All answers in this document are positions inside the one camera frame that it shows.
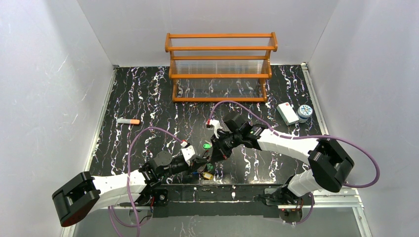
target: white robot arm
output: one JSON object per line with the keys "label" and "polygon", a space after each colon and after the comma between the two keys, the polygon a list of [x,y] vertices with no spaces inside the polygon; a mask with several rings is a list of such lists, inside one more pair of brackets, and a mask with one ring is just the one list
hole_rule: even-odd
{"label": "white robot arm", "polygon": [[[274,204],[294,203],[306,193],[319,189],[339,192],[354,165],[349,155],[333,139],[281,138],[275,134],[281,135],[280,132],[271,131],[262,124],[250,125],[234,113],[224,117],[224,122],[230,131],[223,131],[217,120],[207,123],[207,127],[214,130],[212,151],[205,151],[202,157],[196,154],[193,146],[183,142],[180,155],[173,158],[168,152],[160,152],[131,172],[133,200],[148,197],[165,176],[183,171],[205,171],[207,163],[228,159],[232,149],[239,145],[281,153],[310,165],[310,170],[290,177],[274,192],[257,196],[262,201],[269,200]],[[73,225],[97,209],[129,202],[126,185],[127,174],[96,177],[89,172],[80,173],[52,195],[61,226]]]}
{"label": "white robot arm", "polygon": [[212,136],[212,157],[214,161],[227,159],[231,150],[240,144],[261,151],[271,151],[298,159],[310,166],[309,170],[290,177],[277,192],[262,197],[282,203],[292,203],[295,199],[325,189],[339,192],[354,166],[353,160],[333,139],[302,139],[283,138],[291,135],[271,131],[265,125],[244,121],[239,114],[230,113],[224,117],[230,132],[218,129],[218,136]]}
{"label": "white robot arm", "polygon": [[[139,170],[130,174],[130,190],[134,200],[161,183],[165,175],[197,169],[207,163],[196,155],[195,148],[184,142],[180,155],[173,158],[169,152],[160,152]],[[62,227],[81,221],[87,214],[119,203],[130,202],[127,192],[127,174],[91,176],[82,172],[52,195]]]}

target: black marble surface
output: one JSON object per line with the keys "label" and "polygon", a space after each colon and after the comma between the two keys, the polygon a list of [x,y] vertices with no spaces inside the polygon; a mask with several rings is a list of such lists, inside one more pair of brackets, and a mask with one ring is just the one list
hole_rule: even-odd
{"label": "black marble surface", "polygon": [[[312,106],[302,69],[299,65],[272,66],[272,78],[266,89],[267,103],[243,103],[256,115],[268,121],[277,131],[294,135],[321,134],[315,116],[306,123],[286,126],[276,106],[291,102],[294,110],[299,105]],[[202,145],[210,140],[211,131],[205,128],[215,103],[173,103],[172,81],[168,67],[118,68],[105,118],[97,140],[90,166],[92,175],[108,176],[127,172],[127,151],[131,141],[144,128],[161,127],[194,145],[200,153]],[[232,104],[217,107],[214,118],[222,120],[229,111],[237,111],[257,123],[246,111]],[[117,118],[139,119],[140,125],[117,124]],[[161,132],[146,132],[133,149],[131,168],[137,169],[146,160],[165,150],[179,154],[180,144]],[[203,180],[197,175],[181,174],[166,179],[167,183],[200,184],[259,184],[284,183],[291,175],[301,173],[308,166],[302,162],[276,154],[247,149],[233,150],[232,156],[217,165],[213,180]]]}

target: white wall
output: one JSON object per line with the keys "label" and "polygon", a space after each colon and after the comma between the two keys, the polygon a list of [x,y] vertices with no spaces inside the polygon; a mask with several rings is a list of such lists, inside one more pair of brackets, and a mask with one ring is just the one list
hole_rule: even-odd
{"label": "white wall", "polygon": [[76,0],[0,5],[0,236],[59,236],[51,195],[84,169],[113,68]]}
{"label": "white wall", "polygon": [[112,64],[169,65],[166,33],[270,33],[271,63],[308,61],[338,0],[78,0]]}
{"label": "white wall", "polygon": [[[419,2],[342,0],[309,62],[329,131],[370,151],[360,190],[374,236],[418,236]],[[351,183],[374,168],[355,156]]]}

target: white box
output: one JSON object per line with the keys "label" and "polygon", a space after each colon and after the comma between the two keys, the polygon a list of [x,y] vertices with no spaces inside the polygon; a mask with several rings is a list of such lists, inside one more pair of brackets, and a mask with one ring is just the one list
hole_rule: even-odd
{"label": "white box", "polygon": [[286,125],[291,125],[298,122],[298,116],[295,114],[291,104],[285,102],[276,107]]}

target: wooden rack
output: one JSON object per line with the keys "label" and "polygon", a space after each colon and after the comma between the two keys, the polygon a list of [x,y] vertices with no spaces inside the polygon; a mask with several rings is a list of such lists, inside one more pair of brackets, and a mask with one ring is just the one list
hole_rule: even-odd
{"label": "wooden rack", "polygon": [[[173,80],[174,102],[264,102],[265,82],[272,77],[271,51],[276,52],[275,33],[270,34],[170,34],[166,36],[165,50],[170,53],[169,77]],[[187,51],[187,55],[175,55]],[[256,95],[240,97],[182,97],[182,80],[255,80],[259,85]]]}

